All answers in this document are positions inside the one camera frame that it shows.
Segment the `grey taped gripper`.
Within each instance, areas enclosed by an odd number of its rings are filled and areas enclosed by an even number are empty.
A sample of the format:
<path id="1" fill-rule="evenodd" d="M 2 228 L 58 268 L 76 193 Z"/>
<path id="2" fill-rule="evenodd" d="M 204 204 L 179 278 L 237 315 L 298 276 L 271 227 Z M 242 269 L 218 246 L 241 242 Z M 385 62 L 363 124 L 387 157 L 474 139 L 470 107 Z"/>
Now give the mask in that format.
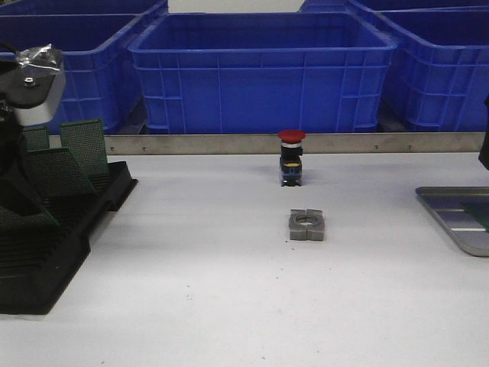
<path id="1" fill-rule="evenodd" d="M 18 50 L 1 60 L 1 120 L 22 127 L 42 125 L 56 115 L 65 88 L 63 55 L 52 44 Z"/>

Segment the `black edge gripper finger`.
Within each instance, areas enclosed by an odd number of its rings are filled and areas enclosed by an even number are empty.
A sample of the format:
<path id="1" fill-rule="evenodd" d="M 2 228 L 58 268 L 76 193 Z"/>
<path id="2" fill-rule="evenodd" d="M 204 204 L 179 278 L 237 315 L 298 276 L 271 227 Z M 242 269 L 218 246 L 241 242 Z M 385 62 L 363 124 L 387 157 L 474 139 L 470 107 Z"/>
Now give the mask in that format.
<path id="1" fill-rule="evenodd" d="M 486 132 L 478 155 L 478 160 L 487 170 L 489 170 L 489 122 L 486 124 Z"/>

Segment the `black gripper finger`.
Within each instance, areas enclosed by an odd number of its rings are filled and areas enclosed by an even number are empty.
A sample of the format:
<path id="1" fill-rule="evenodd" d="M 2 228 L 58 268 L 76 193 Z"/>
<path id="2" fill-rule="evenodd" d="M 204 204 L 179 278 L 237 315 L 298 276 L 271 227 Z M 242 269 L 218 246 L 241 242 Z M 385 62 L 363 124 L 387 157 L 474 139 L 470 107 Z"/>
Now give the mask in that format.
<path id="1" fill-rule="evenodd" d="M 19 216 L 41 213 L 33 177 L 23 127 L 13 112 L 1 112 L 1 207 Z"/>

